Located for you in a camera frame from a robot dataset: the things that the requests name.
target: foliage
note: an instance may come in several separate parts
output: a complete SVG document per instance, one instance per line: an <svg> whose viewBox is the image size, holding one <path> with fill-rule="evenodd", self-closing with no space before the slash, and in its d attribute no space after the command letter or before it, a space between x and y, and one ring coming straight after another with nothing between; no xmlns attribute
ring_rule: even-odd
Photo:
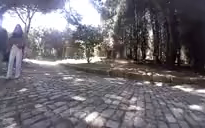
<svg viewBox="0 0 205 128"><path fill-rule="evenodd" d="M70 29L62 32L54 29L36 28L30 32L29 42L32 56L62 58L63 48L66 41L71 40Z"/></svg>
<svg viewBox="0 0 205 128"><path fill-rule="evenodd" d="M94 47L103 41L101 29L91 25L80 25L73 34L73 38L75 40L83 41L87 62L90 63L90 57L93 56Z"/></svg>
<svg viewBox="0 0 205 128"><path fill-rule="evenodd" d="M101 13L105 30L112 35L114 53L124 53L125 47L128 59L142 62L150 51L150 59L168 68L189 64L195 71L205 70L205 0L92 3Z"/></svg>

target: ground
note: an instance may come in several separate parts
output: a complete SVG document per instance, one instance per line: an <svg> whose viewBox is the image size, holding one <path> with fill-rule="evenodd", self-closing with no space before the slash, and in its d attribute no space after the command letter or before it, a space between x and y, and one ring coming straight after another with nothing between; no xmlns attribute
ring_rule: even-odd
<svg viewBox="0 0 205 128"><path fill-rule="evenodd" d="M205 88L23 68L0 80L0 128L205 128Z"/></svg>

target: branch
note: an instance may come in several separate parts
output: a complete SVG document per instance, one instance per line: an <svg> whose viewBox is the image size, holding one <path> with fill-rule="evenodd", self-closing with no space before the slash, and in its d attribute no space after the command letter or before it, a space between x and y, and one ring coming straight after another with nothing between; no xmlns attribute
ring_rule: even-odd
<svg viewBox="0 0 205 128"><path fill-rule="evenodd" d="M17 10L16 7L15 7L15 12L17 13L17 15L20 18L20 20L26 25L26 22L24 21L23 17L21 16L21 14L19 13L19 11Z"/></svg>

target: sky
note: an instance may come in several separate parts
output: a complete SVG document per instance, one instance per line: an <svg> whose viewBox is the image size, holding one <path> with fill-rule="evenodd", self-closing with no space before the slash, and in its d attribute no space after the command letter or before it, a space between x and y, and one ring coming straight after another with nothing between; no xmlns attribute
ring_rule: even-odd
<svg viewBox="0 0 205 128"><path fill-rule="evenodd" d="M70 6L82 15L82 23L92 25L100 24L100 15L96 9L94 9L93 5L90 4L89 0L71 0ZM8 32L12 32L16 24L21 24L21 26L24 27L16 15L9 13L4 14L3 28L6 28ZM36 13L31 24L33 28L46 27L60 31L64 30L66 26L67 22L64 18L64 14L62 15L59 12L51 12L46 15Z"/></svg>

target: tree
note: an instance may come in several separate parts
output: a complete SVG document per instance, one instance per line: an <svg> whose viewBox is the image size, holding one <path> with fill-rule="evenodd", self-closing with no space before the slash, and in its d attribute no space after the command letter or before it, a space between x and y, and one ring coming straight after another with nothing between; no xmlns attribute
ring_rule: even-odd
<svg viewBox="0 0 205 128"><path fill-rule="evenodd" d="M80 25L73 34L73 38L83 41L87 62L90 63L90 57L93 56L94 47L103 41L101 29L91 25Z"/></svg>
<svg viewBox="0 0 205 128"><path fill-rule="evenodd" d="M16 13L25 26L25 34L28 35L31 22L36 12L40 11L37 5L23 5L21 7L12 7L11 13Z"/></svg>

